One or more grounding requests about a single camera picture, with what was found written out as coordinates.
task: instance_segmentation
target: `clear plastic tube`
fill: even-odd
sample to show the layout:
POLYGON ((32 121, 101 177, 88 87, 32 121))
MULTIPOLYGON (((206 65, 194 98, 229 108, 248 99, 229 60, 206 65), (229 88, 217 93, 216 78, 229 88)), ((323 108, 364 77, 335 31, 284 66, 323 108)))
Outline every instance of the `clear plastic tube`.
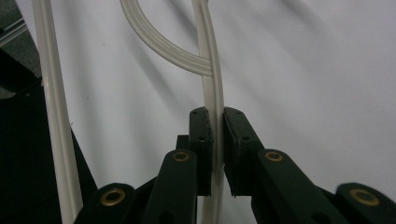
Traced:
POLYGON ((62 222, 69 224, 74 223, 82 198, 50 0, 34 0, 33 9, 62 222))
POLYGON ((192 0, 198 30, 200 56, 171 43, 149 23, 137 0, 120 0, 128 22, 140 38, 166 60, 202 76, 205 107, 214 132, 212 196, 204 199, 202 223, 219 223, 223 193, 222 112, 224 110, 221 72, 216 39, 206 0, 192 0))
POLYGON ((201 76, 213 76, 211 62, 184 49, 161 35, 148 21, 137 0, 121 0, 124 14, 139 37, 170 63, 201 76))
POLYGON ((224 110, 221 71, 216 38, 206 0, 192 0, 198 30, 200 55, 210 58, 213 77, 202 77, 205 107, 214 131, 212 196, 204 198, 202 212, 203 224, 219 223, 223 195, 223 133, 222 112, 224 110))

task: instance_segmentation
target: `screw hole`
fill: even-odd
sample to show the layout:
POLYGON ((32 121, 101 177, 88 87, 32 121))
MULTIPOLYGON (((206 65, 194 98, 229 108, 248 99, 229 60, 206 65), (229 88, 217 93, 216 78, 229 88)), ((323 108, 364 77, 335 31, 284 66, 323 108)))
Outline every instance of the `screw hole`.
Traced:
POLYGON ((114 201, 117 200, 121 195, 118 192, 112 192, 106 196, 106 200, 114 201))
POLYGON ((283 156, 277 152, 267 152, 265 158, 269 161, 283 161, 283 156))
POLYGON ((374 194, 370 193, 364 189, 352 189, 349 191, 349 194, 352 196, 354 200, 359 203, 369 205, 369 206, 377 206, 379 205, 379 199, 375 197, 374 194))
POLYGON ((190 155, 187 152, 177 152, 173 154, 173 158, 175 161, 187 161, 190 155))
POLYGON ((104 206, 114 206, 118 203, 121 203, 125 198, 125 191, 123 189, 114 188, 105 192, 100 201, 104 206))
POLYGON ((175 223, 175 215, 170 211, 165 211, 160 214, 158 221, 161 224, 172 224, 175 223))
POLYGON ((332 223, 332 221, 330 220, 330 218, 328 216, 326 216, 325 214, 320 213, 320 212, 314 212, 311 217, 312 217, 312 219, 314 219, 315 222, 317 222, 319 224, 332 223))

